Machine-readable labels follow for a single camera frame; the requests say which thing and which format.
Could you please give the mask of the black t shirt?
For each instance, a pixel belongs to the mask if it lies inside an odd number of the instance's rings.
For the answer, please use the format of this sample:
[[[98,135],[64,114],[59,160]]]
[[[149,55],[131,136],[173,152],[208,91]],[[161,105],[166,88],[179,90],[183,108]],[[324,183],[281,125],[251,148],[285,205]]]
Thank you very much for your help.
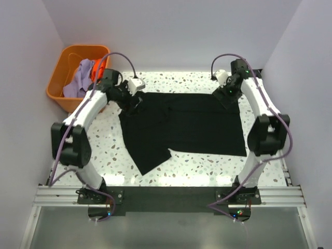
[[[212,94],[138,92],[137,113],[119,114],[124,145],[142,175],[170,151],[245,157],[240,109]]]

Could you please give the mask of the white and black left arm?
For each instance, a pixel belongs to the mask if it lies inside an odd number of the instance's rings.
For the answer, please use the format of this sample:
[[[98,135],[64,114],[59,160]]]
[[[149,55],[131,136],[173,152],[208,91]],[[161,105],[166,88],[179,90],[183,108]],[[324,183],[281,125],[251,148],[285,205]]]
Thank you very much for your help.
[[[63,121],[51,126],[52,155],[55,164],[68,167],[76,174],[82,187],[76,191],[79,204],[114,204],[104,178],[91,160],[92,149],[87,132],[97,114],[109,103],[115,102],[126,114],[135,114],[142,98],[138,92],[145,82],[137,77],[119,82],[122,74],[105,69],[103,76],[92,84],[79,106]]]

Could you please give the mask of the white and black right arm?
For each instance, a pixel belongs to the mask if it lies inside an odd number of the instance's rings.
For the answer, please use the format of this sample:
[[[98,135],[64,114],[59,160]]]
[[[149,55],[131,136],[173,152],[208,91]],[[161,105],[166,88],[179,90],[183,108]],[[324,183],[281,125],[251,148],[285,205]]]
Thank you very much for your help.
[[[284,148],[287,139],[293,139],[289,129],[289,115],[281,114],[272,103],[259,75],[260,72],[253,70],[239,55],[231,62],[230,74],[226,71],[211,73],[211,80],[219,83],[213,95],[224,108],[230,108],[241,96],[245,96],[255,116],[247,136],[250,153],[245,165],[234,180],[233,190],[217,200],[216,204],[228,200],[242,204],[254,196],[266,164],[282,159],[277,153]]]

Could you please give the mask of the orange t shirt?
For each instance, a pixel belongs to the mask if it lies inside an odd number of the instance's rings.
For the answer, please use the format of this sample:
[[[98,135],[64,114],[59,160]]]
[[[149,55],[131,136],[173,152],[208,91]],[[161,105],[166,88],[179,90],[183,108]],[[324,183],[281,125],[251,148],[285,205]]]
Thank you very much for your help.
[[[102,63],[101,59],[93,60],[93,67],[90,72],[91,81],[95,81],[96,78],[97,80],[102,78],[103,72],[106,68],[106,62],[107,62],[106,59]]]

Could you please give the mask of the lavender t shirt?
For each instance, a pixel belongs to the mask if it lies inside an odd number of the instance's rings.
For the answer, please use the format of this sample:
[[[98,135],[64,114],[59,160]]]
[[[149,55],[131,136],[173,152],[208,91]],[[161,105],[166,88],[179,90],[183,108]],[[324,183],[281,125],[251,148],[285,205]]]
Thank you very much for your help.
[[[92,83],[90,74],[93,66],[94,61],[89,59],[84,59],[80,62],[72,81],[63,87],[65,98],[83,98],[86,95]]]

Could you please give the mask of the orange plastic basket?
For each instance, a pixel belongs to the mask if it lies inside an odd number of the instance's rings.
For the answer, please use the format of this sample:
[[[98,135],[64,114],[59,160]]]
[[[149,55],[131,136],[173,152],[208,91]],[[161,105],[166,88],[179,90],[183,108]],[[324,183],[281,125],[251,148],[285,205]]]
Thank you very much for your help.
[[[54,100],[64,111],[71,113],[81,103],[82,98],[66,98],[63,87],[74,78],[81,60],[97,60],[110,53],[103,45],[71,45],[65,48],[53,70],[46,88],[47,96]]]

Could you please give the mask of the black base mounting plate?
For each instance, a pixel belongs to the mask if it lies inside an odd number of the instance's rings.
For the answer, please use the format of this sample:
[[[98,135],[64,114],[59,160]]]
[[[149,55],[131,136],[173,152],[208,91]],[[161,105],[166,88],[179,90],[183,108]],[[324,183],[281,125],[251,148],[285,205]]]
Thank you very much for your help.
[[[129,212],[225,213],[248,220],[251,207],[261,204],[257,187],[242,188],[232,197],[234,187],[107,187],[101,195],[90,189],[76,191],[77,203],[88,206],[88,216],[102,220]]]

